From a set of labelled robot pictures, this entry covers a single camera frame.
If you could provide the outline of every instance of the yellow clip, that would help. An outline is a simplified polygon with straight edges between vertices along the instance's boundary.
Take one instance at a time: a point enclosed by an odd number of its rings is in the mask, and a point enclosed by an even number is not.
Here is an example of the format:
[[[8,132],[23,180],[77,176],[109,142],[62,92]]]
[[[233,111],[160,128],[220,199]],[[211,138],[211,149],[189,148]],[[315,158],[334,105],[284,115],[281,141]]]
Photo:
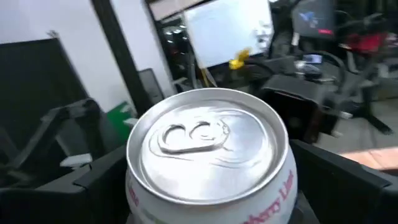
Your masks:
[[[244,66],[244,61],[249,57],[250,48],[240,51],[234,60],[229,61],[229,68],[232,70],[240,69]]]

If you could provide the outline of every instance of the can lid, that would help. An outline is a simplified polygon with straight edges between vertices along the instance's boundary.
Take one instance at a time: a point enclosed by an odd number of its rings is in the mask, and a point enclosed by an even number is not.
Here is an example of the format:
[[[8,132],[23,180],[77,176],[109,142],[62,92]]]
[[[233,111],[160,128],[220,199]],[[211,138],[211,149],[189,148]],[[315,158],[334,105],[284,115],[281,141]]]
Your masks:
[[[263,184],[281,159],[269,118],[217,97],[174,108],[144,136],[138,154],[142,180],[180,203],[238,198]]]

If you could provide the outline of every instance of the pull tab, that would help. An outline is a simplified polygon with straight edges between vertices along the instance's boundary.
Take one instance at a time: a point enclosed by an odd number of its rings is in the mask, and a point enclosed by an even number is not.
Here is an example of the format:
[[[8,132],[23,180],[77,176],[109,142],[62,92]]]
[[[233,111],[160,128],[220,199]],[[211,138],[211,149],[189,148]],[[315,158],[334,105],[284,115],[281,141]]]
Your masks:
[[[202,126],[208,126],[205,133],[197,134],[196,131]],[[166,143],[169,132],[173,129],[183,129],[184,136],[178,144],[173,146]],[[208,121],[198,119],[189,123],[176,123],[168,125],[158,137],[160,150],[168,154],[179,154],[185,152],[212,151],[219,149],[226,141],[229,134],[229,128],[221,120]]]

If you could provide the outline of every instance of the green object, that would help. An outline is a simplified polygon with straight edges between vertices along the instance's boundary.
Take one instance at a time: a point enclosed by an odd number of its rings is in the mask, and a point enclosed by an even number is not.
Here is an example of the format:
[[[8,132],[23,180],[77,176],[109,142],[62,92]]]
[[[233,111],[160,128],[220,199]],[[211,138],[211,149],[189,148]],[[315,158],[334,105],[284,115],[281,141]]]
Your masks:
[[[106,113],[106,116],[113,123],[122,140],[127,141],[131,128],[123,123],[124,120],[131,118],[131,109],[122,112],[123,108],[128,106],[126,102],[121,103]]]

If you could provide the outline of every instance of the aluminum can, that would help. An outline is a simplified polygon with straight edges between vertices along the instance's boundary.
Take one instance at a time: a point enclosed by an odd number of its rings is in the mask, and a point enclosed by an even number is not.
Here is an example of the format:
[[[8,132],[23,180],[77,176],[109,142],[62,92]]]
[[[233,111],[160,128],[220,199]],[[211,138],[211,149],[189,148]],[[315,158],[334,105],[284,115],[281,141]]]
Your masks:
[[[153,106],[131,131],[127,163],[127,201],[145,224],[284,224],[297,196],[283,121],[236,90],[192,90]]]

